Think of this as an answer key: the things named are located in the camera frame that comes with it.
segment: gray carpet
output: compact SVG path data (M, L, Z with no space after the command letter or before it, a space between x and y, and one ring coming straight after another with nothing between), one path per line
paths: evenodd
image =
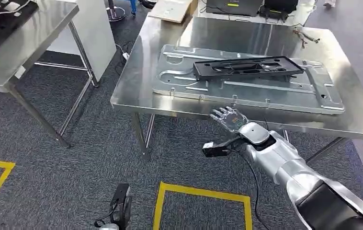
M127 7L129 3L120 2ZM135 20L113 23L118 44L135 40L146 10L138 7ZM42 60L79 64L76 57L45 53ZM91 88L69 125L63 149L9 95L0 93L0 161L16 163L0 189L0 227L93 228L94 219L106 214L116 186L131 185L131 225L151 228L160 181L251 197L255 184L247 164L236 154L206 158L203 143L226 138L211 121L158 116L149 150L152 160L141 159L131 116L109 105L120 71L117 53L99 88ZM56 128L86 81L83 72L33 67L18 88ZM146 126L148 115L143 115ZM333 138L290 133L303 157ZM338 180L363 199L363 166L351 142L312 165ZM300 228L282 190L255 168L261 181L259 213L271 228ZM161 218L164 229L243 228L242 204L214 198L166 193ZM252 212L255 229L260 223Z

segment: stainless steel table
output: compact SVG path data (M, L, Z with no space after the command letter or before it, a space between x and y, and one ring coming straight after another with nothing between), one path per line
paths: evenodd
M33 16L0 46L0 92L9 92L12 94L50 134L58 139L64 147L69 147L69 144L63 139L62 135L90 83L92 82L94 86L97 86L98 82L94 76L79 35L77 34L76 27L71 21L77 12L79 12L77 4L51 0L38 0L37 4L39 9ZM73 34L84 67L36 62L66 26L69 26ZM28 70L33 64L76 69L88 73L89 79L59 132L55 131L36 108L15 88L16 82L24 71Z
M249 119L264 122L270 129L314 132L340 137L309 159L344 142L345 138L363 138L363 88L334 35L329 30L304 28L318 44L309 42L305 49L291 27L207 18L186 19L183 24L147 17L136 39L129 60L111 97L114 109L133 114L136 134L143 156L147 151L154 115L208 118L221 103L159 95L152 92L160 50L165 44L218 49L257 55L302 58L324 63L340 92L346 112L320 115L249 106L237 106ZM152 114L144 138L139 113Z

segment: metal plate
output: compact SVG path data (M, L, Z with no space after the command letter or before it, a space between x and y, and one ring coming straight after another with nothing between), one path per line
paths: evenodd
M153 92L183 98L236 103L316 114L342 114L344 105L325 67L315 61L291 59L305 71L286 78L242 81L197 81L193 63L204 60L256 58L259 55L164 45Z

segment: robotic arm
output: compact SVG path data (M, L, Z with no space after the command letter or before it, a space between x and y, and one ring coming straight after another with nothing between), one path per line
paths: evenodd
M226 156L230 146L245 146L245 155L280 184L300 221L308 229L363 230L363 201L341 183L306 165L296 148L275 131L268 131L230 107L210 116L237 136L203 146L207 157Z

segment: white cable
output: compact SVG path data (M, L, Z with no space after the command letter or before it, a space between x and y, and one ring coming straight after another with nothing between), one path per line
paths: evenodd
M122 50L122 47L120 45L118 45L118 44L115 44L115 45L119 47L119 49L121 50L122 53L124 53L124 51Z
M7 13L16 13L20 10L22 10L22 8L24 8L26 5L28 5L32 0L28 0L24 5L18 7L16 10L14 11L3 11L3 12L0 12L0 14L7 14Z

